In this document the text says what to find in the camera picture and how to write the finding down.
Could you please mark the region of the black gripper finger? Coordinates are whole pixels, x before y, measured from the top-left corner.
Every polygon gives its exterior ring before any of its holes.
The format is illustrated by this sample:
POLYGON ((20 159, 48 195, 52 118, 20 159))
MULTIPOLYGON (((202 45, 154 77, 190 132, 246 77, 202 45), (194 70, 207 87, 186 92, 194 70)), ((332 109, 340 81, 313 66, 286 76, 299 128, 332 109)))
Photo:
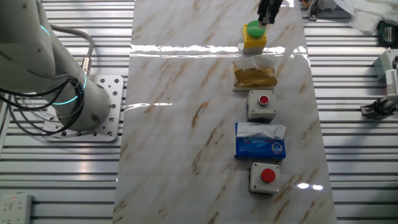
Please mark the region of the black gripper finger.
POLYGON ((266 26, 269 22, 269 19, 268 19, 269 16, 267 14, 269 4, 270 4, 270 0, 260 0, 259 1, 259 6, 257 9, 257 14, 259 16, 258 17, 259 25, 266 26))
POLYGON ((269 1, 269 7, 267 9, 269 24, 273 24, 275 22, 275 18, 279 12, 282 1, 283 0, 270 0, 269 1))

